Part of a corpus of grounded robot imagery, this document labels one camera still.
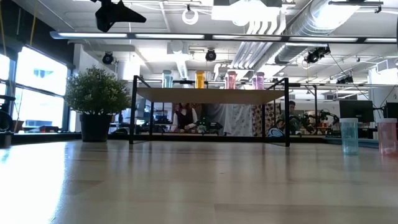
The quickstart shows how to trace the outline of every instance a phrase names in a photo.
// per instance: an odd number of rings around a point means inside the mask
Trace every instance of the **potted plant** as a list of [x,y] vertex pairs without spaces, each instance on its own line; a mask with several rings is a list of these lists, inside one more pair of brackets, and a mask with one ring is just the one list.
[[65,101],[81,113],[82,140],[105,142],[111,116],[128,108],[131,97],[127,81],[93,65],[68,78]]

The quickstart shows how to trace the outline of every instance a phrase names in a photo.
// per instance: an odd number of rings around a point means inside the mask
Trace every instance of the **wooden shelf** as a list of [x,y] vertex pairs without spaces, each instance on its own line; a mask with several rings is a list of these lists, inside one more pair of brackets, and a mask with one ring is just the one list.
[[137,94],[154,103],[233,103],[262,105],[284,96],[284,91],[138,88]]

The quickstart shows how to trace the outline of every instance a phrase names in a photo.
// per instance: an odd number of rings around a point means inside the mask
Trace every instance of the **black plant pot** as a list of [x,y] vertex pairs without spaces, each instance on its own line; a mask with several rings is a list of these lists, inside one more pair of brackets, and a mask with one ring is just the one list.
[[81,114],[81,139],[83,142],[106,142],[110,115]]

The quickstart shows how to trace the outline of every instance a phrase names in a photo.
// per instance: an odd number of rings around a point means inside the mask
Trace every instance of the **ceiling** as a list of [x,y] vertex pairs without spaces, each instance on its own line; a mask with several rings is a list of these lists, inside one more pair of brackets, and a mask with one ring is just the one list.
[[[34,0],[13,0],[25,10],[33,13],[35,8]],[[37,5],[37,17],[58,31],[81,31],[81,32],[98,32],[96,28],[95,12],[99,9],[100,3],[92,3],[90,1],[74,1],[74,0],[39,0]],[[396,35],[396,23],[398,13],[397,0],[383,0],[383,11],[375,14],[373,12],[357,12],[351,16],[347,22],[337,28],[332,35],[375,35],[394,37]],[[287,11],[287,21],[308,2],[308,0],[295,0],[296,6]],[[209,10],[213,5],[212,0],[202,1],[203,5],[192,6]],[[173,33],[214,33],[214,34],[242,34],[247,31],[247,26],[239,27],[230,21],[213,21],[211,16],[199,13],[199,20],[194,25],[187,25],[182,21],[182,10],[170,11],[176,9],[184,9],[184,5],[171,6],[164,5],[165,16],[163,16],[159,4],[126,4],[134,11],[142,14],[147,18],[144,24],[121,22],[115,24],[110,32],[173,32]],[[104,45],[134,45],[141,53],[146,66],[142,69],[142,73],[150,77],[151,75],[161,73],[164,69],[177,69],[175,62],[165,62],[164,55],[167,49],[166,40],[91,40],[91,46]],[[207,42],[207,41],[189,41],[190,51],[194,52],[191,60],[187,61],[189,70],[210,70],[213,71],[215,62],[205,62],[205,54],[207,48],[214,48],[217,53],[217,61],[230,62],[234,59],[239,49],[240,42]],[[358,44],[331,44],[331,52],[339,66],[343,69],[356,67],[354,70],[354,80],[356,82],[366,82],[366,68],[373,66],[373,63],[364,63],[365,61],[382,60],[387,56],[398,56],[398,51],[394,45],[358,45]],[[120,60],[127,60],[131,54],[128,52],[115,52],[115,56]],[[307,64],[303,63],[303,57],[299,57],[292,62],[292,66],[284,68],[284,76],[292,78],[293,82],[304,82],[305,80],[313,80],[313,82],[328,81],[332,75],[339,74],[341,69],[336,65],[331,57],[326,57],[320,63],[307,68]]]

